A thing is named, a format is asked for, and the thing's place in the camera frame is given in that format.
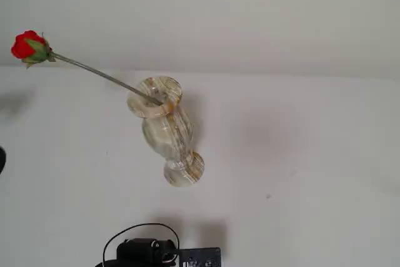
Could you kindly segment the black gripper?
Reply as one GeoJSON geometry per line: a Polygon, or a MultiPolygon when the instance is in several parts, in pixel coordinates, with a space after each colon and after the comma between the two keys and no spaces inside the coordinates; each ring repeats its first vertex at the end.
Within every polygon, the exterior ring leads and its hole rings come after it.
{"type": "Polygon", "coordinates": [[[170,239],[127,239],[117,247],[116,259],[123,266],[175,266],[176,246],[170,239]]]}

